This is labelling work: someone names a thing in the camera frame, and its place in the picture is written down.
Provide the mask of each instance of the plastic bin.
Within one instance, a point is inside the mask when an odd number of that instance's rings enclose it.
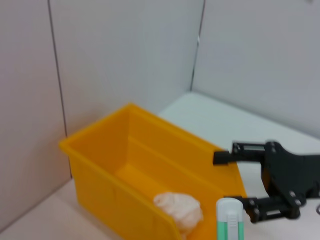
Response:
[[[245,196],[236,164],[213,166],[214,146],[130,104],[60,143],[78,202],[126,240],[181,240],[155,195],[201,202],[204,221],[188,240],[216,239],[216,202]]]

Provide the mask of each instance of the table surface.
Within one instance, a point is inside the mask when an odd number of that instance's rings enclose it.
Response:
[[[164,119],[222,148],[232,141],[279,141],[293,153],[318,153],[320,140],[196,93],[187,93],[160,113]],[[239,164],[249,196],[266,196],[260,179],[260,165]],[[299,220],[273,220],[252,224],[245,217],[246,240],[317,240],[320,199],[301,208]],[[77,203],[71,180],[0,234],[0,240],[120,240]]]

